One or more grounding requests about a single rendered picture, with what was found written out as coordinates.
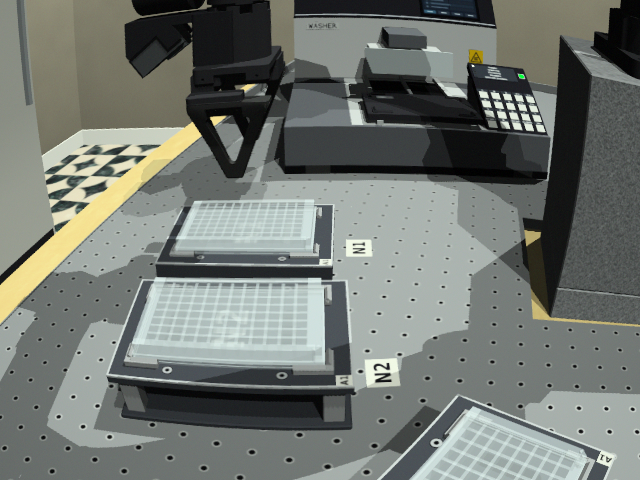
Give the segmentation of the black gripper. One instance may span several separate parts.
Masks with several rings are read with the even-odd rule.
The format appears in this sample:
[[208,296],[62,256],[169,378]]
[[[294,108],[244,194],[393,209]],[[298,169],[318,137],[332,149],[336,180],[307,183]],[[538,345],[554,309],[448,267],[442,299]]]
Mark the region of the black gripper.
[[[233,10],[234,63],[195,67],[186,110],[225,176],[242,178],[285,73],[285,61],[281,46],[271,46],[269,0],[248,4],[248,13],[240,13],[240,5],[226,7],[229,10]],[[248,84],[268,88],[265,95],[245,96],[244,89],[234,86]],[[218,116],[233,116],[244,138],[236,161],[230,159],[210,119]]]

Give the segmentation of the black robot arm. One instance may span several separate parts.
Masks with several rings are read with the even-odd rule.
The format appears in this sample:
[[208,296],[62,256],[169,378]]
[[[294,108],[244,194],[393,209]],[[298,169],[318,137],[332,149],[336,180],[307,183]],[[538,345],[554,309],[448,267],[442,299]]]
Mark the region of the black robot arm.
[[[204,2],[132,0],[135,11],[141,16],[198,9]],[[126,58],[142,79],[191,42],[193,67],[234,63],[233,10],[226,11],[226,7],[240,5],[240,13],[248,13],[248,4],[258,2],[207,0],[207,5],[222,6],[223,11],[201,9],[126,23]],[[192,23],[192,28],[185,23]],[[628,75],[640,80],[640,0],[621,0],[620,8],[610,8],[608,33],[595,31],[594,47]]]

